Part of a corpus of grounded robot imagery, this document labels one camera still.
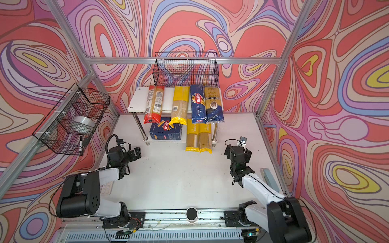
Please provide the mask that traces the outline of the blue Barilla rigatoni box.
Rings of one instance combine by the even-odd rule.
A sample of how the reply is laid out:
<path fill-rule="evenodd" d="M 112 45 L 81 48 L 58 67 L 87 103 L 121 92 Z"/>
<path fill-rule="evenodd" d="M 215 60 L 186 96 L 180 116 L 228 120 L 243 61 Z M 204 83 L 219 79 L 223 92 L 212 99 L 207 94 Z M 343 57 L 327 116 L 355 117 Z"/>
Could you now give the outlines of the blue Barilla rigatoni box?
<path fill-rule="evenodd" d="M 182 124 L 170 124 L 169 117 L 162 117 L 159 123 L 152 123 L 150 136 L 153 140 L 181 140 Z"/>

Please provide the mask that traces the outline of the yellow Pastatime bag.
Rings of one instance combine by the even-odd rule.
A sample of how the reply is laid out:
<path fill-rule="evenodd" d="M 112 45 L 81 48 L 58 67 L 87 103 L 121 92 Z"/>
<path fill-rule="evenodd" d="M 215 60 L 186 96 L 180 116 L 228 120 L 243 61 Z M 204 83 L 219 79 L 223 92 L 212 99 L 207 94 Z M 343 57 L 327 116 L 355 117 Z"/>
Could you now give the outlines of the yellow Pastatime bag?
<path fill-rule="evenodd" d="M 185 151 L 200 151 L 199 125 L 192 123 L 191 118 L 187 119 L 187 136 Z"/>
<path fill-rule="evenodd" d="M 211 124 L 199 124 L 200 153 L 212 153 L 212 127 Z"/>

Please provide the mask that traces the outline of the red spaghetti bag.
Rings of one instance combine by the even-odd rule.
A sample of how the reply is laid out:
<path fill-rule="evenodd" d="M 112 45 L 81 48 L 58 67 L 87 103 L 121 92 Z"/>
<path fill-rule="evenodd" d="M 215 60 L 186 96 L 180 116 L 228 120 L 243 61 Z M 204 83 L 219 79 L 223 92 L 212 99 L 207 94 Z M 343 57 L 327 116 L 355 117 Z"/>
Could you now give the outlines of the red spaghetti bag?
<path fill-rule="evenodd" d="M 144 123 L 160 123 L 162 104 L 164 97 L 164 86 L 150 86 L 147 93 L 146 110 Z"/>

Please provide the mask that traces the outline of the blue clear spaghetti bag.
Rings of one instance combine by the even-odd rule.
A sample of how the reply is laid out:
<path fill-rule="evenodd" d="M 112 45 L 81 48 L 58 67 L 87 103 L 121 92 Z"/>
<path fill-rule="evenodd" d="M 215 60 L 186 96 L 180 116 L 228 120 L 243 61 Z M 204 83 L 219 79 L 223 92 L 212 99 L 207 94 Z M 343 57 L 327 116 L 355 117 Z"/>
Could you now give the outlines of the blue clear spaghetti bag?
<path fill-rule="evenodd" d="M 205 87 L 205 107 L 208 123 L 224 122 L 220 91 L 217 87 Z"/>

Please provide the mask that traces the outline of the blue Barilla spaghetti box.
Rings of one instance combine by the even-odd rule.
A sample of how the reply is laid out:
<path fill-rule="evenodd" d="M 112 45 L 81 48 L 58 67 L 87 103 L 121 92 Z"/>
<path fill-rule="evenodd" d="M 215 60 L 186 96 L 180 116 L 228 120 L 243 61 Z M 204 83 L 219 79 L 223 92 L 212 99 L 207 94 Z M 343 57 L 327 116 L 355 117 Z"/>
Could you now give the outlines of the blue Barilla spaghetti box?
<path fill-rule="evenodd" d="M 190 86 L 191 121 L 194 124 L 206 123 L 207 113 L 205 93 L 202 85 Z"/>

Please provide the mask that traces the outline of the yellow spaghetti bag barcode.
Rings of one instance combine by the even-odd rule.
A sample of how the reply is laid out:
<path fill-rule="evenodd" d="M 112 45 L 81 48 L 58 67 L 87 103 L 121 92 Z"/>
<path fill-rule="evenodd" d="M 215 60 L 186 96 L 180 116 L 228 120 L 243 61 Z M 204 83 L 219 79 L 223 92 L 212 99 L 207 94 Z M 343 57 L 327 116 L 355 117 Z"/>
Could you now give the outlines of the yellow spaghetti bag barcode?
<path fill-rule="evenodd" d="M 187 125 L 187 110 L 189 104 L 190 87 L 175 87 L 173 96 L 173 105 L 171 112 L 171 120 L 169 125 L 175 124 Z"/>

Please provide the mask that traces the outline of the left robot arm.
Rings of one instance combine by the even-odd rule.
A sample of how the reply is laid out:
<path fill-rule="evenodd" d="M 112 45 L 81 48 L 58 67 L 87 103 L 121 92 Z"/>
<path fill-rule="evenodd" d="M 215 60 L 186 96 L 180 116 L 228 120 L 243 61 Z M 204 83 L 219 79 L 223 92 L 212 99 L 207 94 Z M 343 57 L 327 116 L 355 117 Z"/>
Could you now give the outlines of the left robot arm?
<path fill-rule="evenodd" d="M 100 187 L 122 180 L 130 175 L 129 164 L 142 157 L 141 148 L 111 135 L 105 144 L 107 165 L 88 173 L 68 176 L 55 209 L 55 216 L 61 219 L 91 216 L 103 222 L 103 228 L 132 228 L 141 226 L 139 219 L 130 216 L 122 201 L 101 198 Z"/>

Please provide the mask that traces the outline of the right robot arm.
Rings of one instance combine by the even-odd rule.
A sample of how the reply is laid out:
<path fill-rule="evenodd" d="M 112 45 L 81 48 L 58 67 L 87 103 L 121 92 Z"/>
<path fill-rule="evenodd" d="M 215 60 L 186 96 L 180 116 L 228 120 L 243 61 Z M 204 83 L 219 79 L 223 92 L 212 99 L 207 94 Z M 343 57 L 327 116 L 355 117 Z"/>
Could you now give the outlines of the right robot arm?
<path fill-rule="evenodd" d="M 312 233 L 299 201 L 280 194 L 259 178 L 248 166 L 252 152 L 229 144 L 224 154 L 231 161 L 233 183 L 251 192 L 259 201 L 239 204 L 238 222 L 243 226 L 260 226 L 274 243 L 311 242 Z"/>

